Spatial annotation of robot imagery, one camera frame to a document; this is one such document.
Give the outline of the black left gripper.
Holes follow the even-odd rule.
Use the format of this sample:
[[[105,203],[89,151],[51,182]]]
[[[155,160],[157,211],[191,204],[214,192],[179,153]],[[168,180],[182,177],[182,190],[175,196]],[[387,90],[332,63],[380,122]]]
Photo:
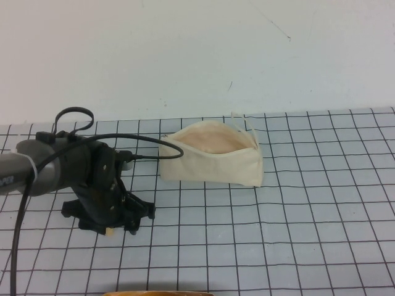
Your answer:
[[[105,234],[107,228],[124,227],[136,235],[142,218],[155,218],[155,204],[127,192],[120,180],[123,165],[134,157],[105,144],[92,150],[89,175],[74,188],[78,200],[63,203],[63,217],[77,218],[81,230]]]

